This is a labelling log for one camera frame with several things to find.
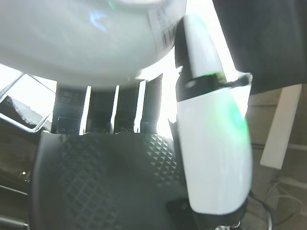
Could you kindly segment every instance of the white rounded object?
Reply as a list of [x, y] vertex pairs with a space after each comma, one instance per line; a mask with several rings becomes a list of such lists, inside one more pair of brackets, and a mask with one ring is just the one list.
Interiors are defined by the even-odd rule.
[[197, 213], [225, 215], [247, 199], [252, 150], [246, 120], [228, 88], [177, 103], [189, 202]]
[[186, 0], [119, 1], [0, 1], [0, 63], [71, 86], [146, 78], [140, 70], [173, 47]]

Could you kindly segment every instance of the diamond textured grip pad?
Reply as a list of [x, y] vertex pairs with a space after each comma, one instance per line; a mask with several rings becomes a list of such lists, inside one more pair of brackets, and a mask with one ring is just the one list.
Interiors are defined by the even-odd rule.
[[32, 171], [34, 230], [175, 230], [187, 198], [173, 143], [158, 135], [43, 133]]

